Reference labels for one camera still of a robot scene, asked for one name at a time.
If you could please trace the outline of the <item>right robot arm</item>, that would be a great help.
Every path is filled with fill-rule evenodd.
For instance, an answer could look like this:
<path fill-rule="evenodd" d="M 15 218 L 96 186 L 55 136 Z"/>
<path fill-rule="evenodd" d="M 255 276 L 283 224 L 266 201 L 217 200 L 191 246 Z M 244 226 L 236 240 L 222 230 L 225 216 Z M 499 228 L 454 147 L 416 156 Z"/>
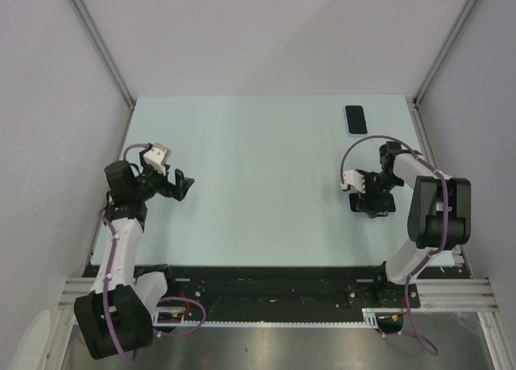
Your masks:
<path fill-rule="evenodd" d="M 372 286 L 372 298 L 391 306 L 401 296 L 399 285 L 411 284 L 437 256 L 464 245 L 471 235 L 472 186 L 469 180 L 450 177 L 422 154 L 388 141 L 380 147 L 378 172 L 342 171 L 342 187 L 350 194 L 352 211 L 370 218 L 396 210 L 392 190 L 408 186 L 412 198 L 406 220 L 408 239 L 383 264 L 385 279 Z"/>

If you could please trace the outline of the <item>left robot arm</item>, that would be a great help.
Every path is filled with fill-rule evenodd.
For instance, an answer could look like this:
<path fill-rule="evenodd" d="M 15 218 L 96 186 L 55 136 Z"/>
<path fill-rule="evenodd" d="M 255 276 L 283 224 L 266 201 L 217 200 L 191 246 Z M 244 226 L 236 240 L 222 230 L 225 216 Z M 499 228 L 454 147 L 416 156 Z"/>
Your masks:
<path fill-rule="evenodd" d="M 73 306 L 90 355 L 100 360 L 148 347 L 153 340 L 152 313 L 177 299 L 178 286 L 169 270 L 157 265 L 135 277 L 135 258 L 144 234 L 147 201 L 159 194 L 182 201 L 194 179 L 169 166 L 142 165 L 135 175 L 130 162 L 117 160 L 105 168 L 109 185 L 100 217 L 107 229 L 106 248 L 90 291 Z"/>

